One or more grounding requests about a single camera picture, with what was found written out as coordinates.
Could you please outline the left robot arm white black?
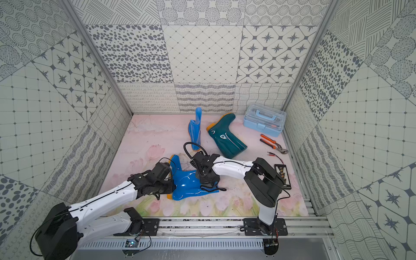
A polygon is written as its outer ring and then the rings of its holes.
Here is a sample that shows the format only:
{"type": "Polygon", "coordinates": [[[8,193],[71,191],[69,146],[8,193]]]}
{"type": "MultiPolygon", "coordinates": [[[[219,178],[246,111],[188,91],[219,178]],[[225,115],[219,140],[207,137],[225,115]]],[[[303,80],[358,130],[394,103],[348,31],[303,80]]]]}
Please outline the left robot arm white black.
{"type": "Polygon", "coordinates": [[[171,194],[174,182],[167,162],[158,162],[151,170],[131,175],[111,190],[91,199],[67,206],[59,203],[48,212],[30,241],[36,242],[38,257],[45,260],[66,260],[81,246],[111,235],[145,233],[145,221],[135,208],[105,217],[119,206],[138,198],[171,194]]]}

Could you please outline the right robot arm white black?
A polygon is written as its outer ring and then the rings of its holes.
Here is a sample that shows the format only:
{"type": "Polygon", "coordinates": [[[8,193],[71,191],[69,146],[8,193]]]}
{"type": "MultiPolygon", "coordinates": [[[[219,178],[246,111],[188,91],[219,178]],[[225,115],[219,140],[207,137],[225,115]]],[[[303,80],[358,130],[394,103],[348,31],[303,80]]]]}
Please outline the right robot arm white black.
{"type": "Polygon", "coordinates": [[[196,169],[196,177],[204,191],[221,190],[222,176],[243,180],[252,195],[260,203],[258,222],[270,230],[275,223],[278,197],[283,191],[284,180],[263,158],[254,161],[237,161],[207,151],[194,142],[183,145],[190,164],[196,169]]]}

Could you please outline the grey blue microfibre cloth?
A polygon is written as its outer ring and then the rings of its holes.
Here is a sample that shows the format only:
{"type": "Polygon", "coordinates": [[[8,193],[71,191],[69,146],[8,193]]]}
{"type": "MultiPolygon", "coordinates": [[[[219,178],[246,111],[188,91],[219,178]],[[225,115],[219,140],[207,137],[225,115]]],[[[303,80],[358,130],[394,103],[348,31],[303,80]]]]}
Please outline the grey blue microfibre cloth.
{"type": "Polygon", "coordinates": [[[207,193],[215,193],[215,192],[225,192],[227,191],[226,188],[222,188],[218,186],[219,182],[215,182],[213,185],[203,185],[200,184],[199,188],[207,193]]]}

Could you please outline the blue rubber boot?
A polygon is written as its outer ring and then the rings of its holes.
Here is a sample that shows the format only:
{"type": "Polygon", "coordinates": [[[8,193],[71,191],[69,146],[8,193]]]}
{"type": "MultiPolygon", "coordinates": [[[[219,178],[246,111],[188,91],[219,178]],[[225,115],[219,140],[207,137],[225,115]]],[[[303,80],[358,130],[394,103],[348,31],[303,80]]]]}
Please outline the blue rubber boot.
{"type": "Polygon", "coordinates": [[[168,199],[179,201],[190,197],[200,197],[211,194],[204,192],[199,188],[201,183],[196,177],[196,170],[182,170],[178,155],[173,155],[170,158],[170,165],[172,168],[172,179],[175,185],[175,190],[171,194],[167,195],[168,199]]]}
{"type": "Polygon", "coordinates": [[[192,144],[191,145],[192,149],[194,151],[198,151],[200,150],[198,145],[200,145],[200,136],[201,136],[200,125],[201,125],[201,120],[202,120],[202,108],[197,107],[195,110],[195,113],[196,113],[195,120],[191,120],[188,125],[188,133],[190,135],[191,142],[197,144],[197,145],[192,144]]]}

